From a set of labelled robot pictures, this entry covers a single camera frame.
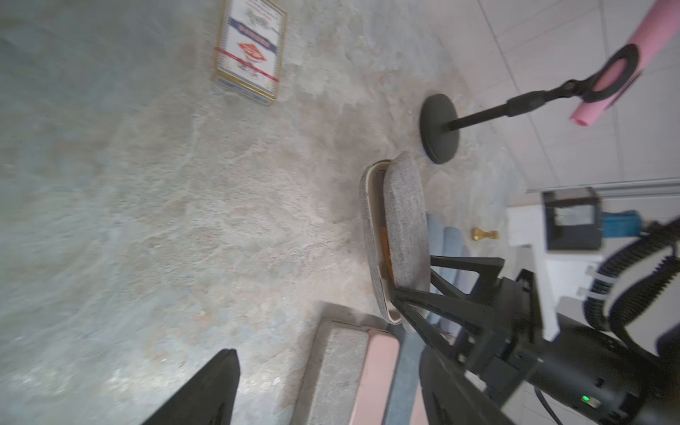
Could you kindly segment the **pink glasses case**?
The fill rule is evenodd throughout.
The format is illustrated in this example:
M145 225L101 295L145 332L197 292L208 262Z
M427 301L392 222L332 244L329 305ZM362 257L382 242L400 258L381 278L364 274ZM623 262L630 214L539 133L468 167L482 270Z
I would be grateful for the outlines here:
M368 330L368 348L350 424L383 423L400 353L399 343L384 330Z

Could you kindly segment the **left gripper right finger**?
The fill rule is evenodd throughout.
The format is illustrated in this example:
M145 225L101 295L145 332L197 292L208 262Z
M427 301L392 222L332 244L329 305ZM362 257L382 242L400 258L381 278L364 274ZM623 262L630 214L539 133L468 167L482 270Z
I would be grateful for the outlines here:
M429 424L513 423L459 368L430 347L421 354L419 376Z

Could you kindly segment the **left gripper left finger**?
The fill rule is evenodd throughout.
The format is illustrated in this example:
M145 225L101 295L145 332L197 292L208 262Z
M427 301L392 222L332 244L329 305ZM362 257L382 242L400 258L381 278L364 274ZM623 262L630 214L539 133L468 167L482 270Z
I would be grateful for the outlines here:
M237 350L221 350L143 424L230 424L239 380Z

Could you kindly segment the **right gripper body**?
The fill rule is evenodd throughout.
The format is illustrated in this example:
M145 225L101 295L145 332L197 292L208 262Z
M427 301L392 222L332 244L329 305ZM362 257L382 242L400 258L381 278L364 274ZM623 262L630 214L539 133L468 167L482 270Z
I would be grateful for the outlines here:
M469 300L496 311L492 327L465 325L453 349L460 367L485 383L485 396L503 405L523 383L598 424L669 423L669 334L656 354L564 315L558 335L542 336L534 276L497 281L487 300Z

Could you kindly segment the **beige case with glasses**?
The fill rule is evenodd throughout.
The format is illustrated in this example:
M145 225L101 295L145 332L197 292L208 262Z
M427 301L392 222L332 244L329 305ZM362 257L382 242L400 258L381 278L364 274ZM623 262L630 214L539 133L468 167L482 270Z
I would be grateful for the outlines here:
M359 183L368 268L382 318L414 328L391 301L396 290L430 290L430 243L421 174L414 157L369 166Z

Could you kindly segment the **pink grey case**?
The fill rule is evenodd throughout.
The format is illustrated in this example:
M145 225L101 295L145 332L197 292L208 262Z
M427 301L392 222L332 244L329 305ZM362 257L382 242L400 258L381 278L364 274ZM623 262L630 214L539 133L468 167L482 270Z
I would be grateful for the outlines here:
M421 384L417 385L414 395L414 405L409 421L410 425L428 425L428 417L423 402L423 389Z

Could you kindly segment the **grey mint case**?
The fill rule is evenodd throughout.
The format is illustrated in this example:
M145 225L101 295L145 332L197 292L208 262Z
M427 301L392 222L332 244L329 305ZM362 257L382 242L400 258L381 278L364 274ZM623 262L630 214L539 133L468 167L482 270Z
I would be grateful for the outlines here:
M419 385L419 366L424 343L416 333L407 332L402 326L390 325L388 331L398 339L400 348L382 423L409 424Z

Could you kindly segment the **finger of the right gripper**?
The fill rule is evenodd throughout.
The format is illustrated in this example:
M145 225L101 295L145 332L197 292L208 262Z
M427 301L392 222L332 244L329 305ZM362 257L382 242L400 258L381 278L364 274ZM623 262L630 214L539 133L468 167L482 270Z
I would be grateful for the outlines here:
M454 361L458 359L458 355L453 346L423 317L420 311L435 313L435 315L462 326L469 324L483 329L492 327L496 319L496 311L492 307L465 301L456 296L436 295L419 290L397 288L391 301L402 317L421 337L425 345L443 355L446 359L453 359Z
M430 265L447 269L475 272L476 283L469 293L448 283L436 271L430 271L430 283L443 295L461 300L487 300L497 286L499 273L505 265L502 258L431 256Z

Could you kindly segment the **mint case yellow glasses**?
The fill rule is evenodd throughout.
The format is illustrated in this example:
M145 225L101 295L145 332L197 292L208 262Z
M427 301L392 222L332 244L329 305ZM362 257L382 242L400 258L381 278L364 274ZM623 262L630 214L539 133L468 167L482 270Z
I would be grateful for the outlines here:
M368 350L360 326L321 321L306 364L292 424L348 424Z

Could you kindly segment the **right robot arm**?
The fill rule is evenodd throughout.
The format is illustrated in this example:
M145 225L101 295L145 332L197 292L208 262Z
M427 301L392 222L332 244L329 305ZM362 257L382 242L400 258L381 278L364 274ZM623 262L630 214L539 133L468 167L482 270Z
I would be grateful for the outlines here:
M420 377L431 423L505 424L501 407L523 382L600 424L678 423L678 329L658 338L657 354L626 329L678 274L678 257L667 256L607 302L624 271L676 244L678 221L654 227L593 270L586 324L558 315L551 340L540 337L548 328L542 296L550 280L528 270L503 278L500 258L433 256L425 219L407 226L414 242L388 224L391 301L426 346Z

